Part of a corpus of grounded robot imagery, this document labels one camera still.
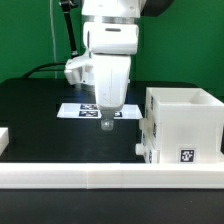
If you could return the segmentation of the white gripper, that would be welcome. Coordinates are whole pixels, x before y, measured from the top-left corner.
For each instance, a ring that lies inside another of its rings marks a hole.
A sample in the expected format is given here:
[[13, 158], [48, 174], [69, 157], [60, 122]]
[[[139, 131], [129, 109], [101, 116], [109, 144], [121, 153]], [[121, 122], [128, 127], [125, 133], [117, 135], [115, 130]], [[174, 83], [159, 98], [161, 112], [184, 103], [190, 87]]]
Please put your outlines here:
[[126, 97], [131, 66], [130, 56], [97, 55], [92, 56], [95, 97], [102, 111], [101, 129], [112, 131], [114, 111], [122, 109]]

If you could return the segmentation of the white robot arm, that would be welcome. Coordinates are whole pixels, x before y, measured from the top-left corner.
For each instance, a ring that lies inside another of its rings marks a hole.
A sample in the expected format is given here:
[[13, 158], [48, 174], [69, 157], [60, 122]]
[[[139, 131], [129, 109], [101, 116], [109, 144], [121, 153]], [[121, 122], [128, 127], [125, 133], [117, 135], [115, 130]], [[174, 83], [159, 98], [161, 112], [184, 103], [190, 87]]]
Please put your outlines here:
[[67, 61], [70, 84], [84, 83], [95, 90], [101, 128], [110, 131], [114, 115], [123, 108], [131, 57], [137, 53], [142, 16], [157, 17], [174, 0], [82, 0], [85, 53]]

